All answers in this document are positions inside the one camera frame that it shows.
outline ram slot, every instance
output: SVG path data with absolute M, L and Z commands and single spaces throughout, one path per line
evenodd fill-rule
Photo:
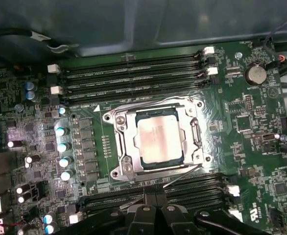
M 151 69 L 147 71 L 123 71 L 123 72 L 113 72 L 112 74 L 100 74 L 97 76 L 86 76 L 81 78 L 75 79 L 64 79 L 65 86 L 77 86 L 82 84 L 88 83 L 111 83 L 118 80 L 127 80 L 132 79 L 135 77 L 149 77 L 149 76 L 156 76 L 162 74 L 171 74 L 171 73 L 180 73 L 180 72 L 189 72 L 189 71 L 197 71 L 201 68 L 197 68 L 191 65 L 179 66 L 179 67 L 168 67 L 168 68 L 158 68 L 158 69 Z
M 78 75 L 89 73 L 93 71 L 103 71 L 103 70 L 118 70 L 123 69 L 125 67 L 131 68 L 133 66 L 141 67 L 145 65 L 151 64 L 160 64 L 160 63 L 174 63 L 180 61 L 190 61 L 194 60 L 193 55 L 183 55 L 183 56 L 172 56 L 172 57 L 161 57 L 161 58 L 150 58 L 150 59 L 140 59 L 140 60 L 133 60 L 133 61 L 125 61 L 125 62 L 116 62 L 110 64 L 101 64 L 101 65 L 93 65 L 93 66 L 85 66 L 85 67 L 75 67 L 75 68 L 62 68 L 65 72 L 65 75 Z
M 202 89 L 210 85 L 209 80 L 200 81 L 198 83 L 189 84 L 170 84 L 171 87 L 148 87 L 148 88 L 138 88 L 137 90 L 125 91 L 122 93 L 112 93 L 112 94 L 89 94 L 85 97 L 64 97 L 62 102 L 64 104 L 73 106 L 86 103 L 98 103 L 98 102 L 109 102 L 122 99 L 145 97 L 157 94 L 170 94 L 179 92 L 194 91 L 197 89 Z

